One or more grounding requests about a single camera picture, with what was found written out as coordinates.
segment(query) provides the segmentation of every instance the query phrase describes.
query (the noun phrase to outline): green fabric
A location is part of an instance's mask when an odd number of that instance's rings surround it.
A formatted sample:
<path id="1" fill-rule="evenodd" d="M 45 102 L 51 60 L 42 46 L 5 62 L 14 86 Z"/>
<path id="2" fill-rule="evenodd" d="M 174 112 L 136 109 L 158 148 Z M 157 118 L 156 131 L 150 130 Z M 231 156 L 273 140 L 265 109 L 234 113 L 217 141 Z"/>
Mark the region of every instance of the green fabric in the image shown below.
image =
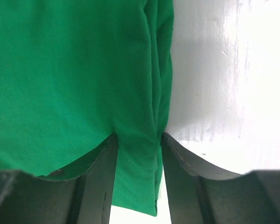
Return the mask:
<path id="1" fill-rule="evenodd" d="M 119 138 L 113 204 L 156 215 L 172 0 L 0 0 L 0 169 L 47 175 Z"/>

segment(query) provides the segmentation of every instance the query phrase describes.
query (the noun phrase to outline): green shirt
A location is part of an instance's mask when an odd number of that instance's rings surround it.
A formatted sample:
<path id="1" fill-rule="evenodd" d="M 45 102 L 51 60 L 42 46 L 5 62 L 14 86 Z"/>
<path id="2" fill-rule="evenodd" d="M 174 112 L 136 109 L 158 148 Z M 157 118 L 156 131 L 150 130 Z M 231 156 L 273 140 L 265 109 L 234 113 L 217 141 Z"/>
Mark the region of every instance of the green shirt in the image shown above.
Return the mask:
<path id="1" fill-rule="evenodd" d="M 156 215 L 172 0 L 0 0 L 0 169 L 47 175 L 119 139 L 113 204 Z"/>

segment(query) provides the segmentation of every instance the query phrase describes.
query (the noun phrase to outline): green cloth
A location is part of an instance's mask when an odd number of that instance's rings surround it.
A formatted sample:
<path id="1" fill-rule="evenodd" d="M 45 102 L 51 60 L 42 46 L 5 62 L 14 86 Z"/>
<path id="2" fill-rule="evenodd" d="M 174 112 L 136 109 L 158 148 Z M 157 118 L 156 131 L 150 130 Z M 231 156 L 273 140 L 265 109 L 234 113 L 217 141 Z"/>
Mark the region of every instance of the green cloth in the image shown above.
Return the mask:
<path id="1" fill-rule="evenodd" d="M 119 138 L 113 204 L 156 215 L 172 0 L 0 0 L 0 169 L 47 175 Z"/>

